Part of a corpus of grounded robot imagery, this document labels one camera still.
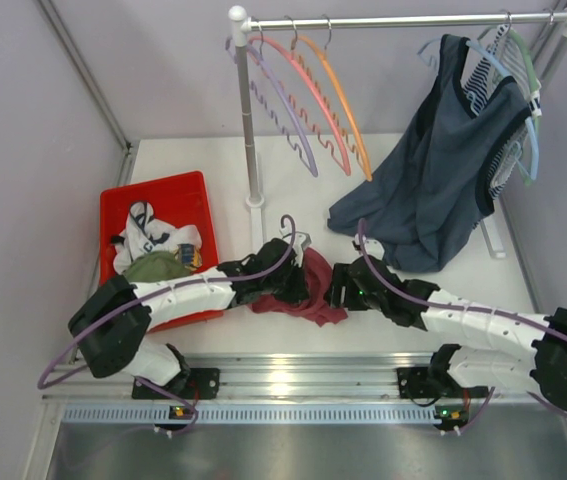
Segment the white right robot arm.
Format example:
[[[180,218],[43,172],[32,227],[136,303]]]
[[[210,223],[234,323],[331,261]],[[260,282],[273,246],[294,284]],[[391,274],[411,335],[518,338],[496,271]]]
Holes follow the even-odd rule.
[[[533,394],[567,413],[565,308],[543,315],[487,307],[435,283],[402,280],[374,257],[336,264],[325,299],[438,337],[426,381],[439,396],[496,388]]]

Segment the maroon tank top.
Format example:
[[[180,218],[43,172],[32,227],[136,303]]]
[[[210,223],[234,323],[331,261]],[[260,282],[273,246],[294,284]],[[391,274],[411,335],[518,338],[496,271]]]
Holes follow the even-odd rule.
[[[313,248],[304,252],[303,271],[309,290],[309,299],[298,305],[286,304],[273,295],[261,297],[249,305],[255,314],[282,313],[314,322],[319,327],[338,324],[348,318],[344,308],[331,307],[324,299],[332,279],[332,265]]]

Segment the orange plastic hanger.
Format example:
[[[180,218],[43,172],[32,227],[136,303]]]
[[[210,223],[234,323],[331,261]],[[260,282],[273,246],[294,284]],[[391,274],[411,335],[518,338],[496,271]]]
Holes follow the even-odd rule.
[[[332,30],[333,30],[332,21],[326,14],[323,14],[322,18],[326,20],[328,27],[328,40],[326,41],[325,45],[322,48],[319,48],[314,43],[314,41],[311,40],[309,37],[300,36],[299,39],[302,42],[304,42],[313,51],[315,56],[320,61],[325,73],[327,74],[349,124],[349,129],[342,128],[339,124],[339,117],[338,115],[336,115],[335,122],[337,127],[339,128],[339,135],[347,141],[347,146],[350,146],[350,144],[348,143],[349,136],[353,135],[354,146],[352,152],[356,157],[359,167],[361,168],[361,170],[365,175],[365,179],[367,181],[371,181],[373,175],[372,175],[372,167],[367,148],[362,138],[354,113],[350,107],[350,103],[348,101],[347,95],[341,85],[341,82],[336,72],[334,71],[332,65],[330,64],[327,55],[327,49],[332,40]]]

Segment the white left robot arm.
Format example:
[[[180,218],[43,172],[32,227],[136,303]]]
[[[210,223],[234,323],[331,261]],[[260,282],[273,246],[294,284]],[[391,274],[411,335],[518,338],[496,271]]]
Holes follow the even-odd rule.
[[[117,275],[72,317],[69,331],[94,378],[125,373],[149,381],[168,397],[180,396],[191,369],[175,346],[154,342],[150,331],[183,317],[251,305],[265,296],[292,305],[307,300],[302,263],[309,243],[305,234],[288,234],[242,260],[178,279],[131,282]]]

